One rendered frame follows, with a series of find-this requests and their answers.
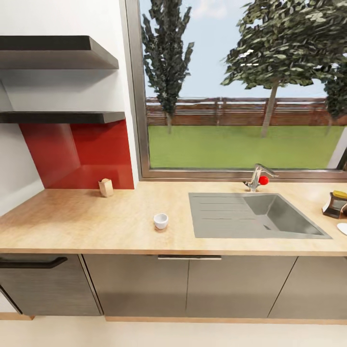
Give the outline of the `coffee cup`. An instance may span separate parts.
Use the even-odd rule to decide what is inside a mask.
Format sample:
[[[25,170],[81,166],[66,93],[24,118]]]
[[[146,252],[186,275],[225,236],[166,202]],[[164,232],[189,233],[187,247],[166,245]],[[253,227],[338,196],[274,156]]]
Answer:
[[[154,216],[154,223],[159,229],[164,229],[168,223],[168,216],[166,214],[158,214]]]

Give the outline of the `bottle of coffee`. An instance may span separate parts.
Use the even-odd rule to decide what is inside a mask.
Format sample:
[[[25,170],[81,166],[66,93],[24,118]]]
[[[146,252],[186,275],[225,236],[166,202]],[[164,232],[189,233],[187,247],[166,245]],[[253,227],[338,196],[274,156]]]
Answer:
[[[322,207],[322,214],[339,219],[340,211],[347,204],[347,193],[336,191],[330,192],[328,202]]]

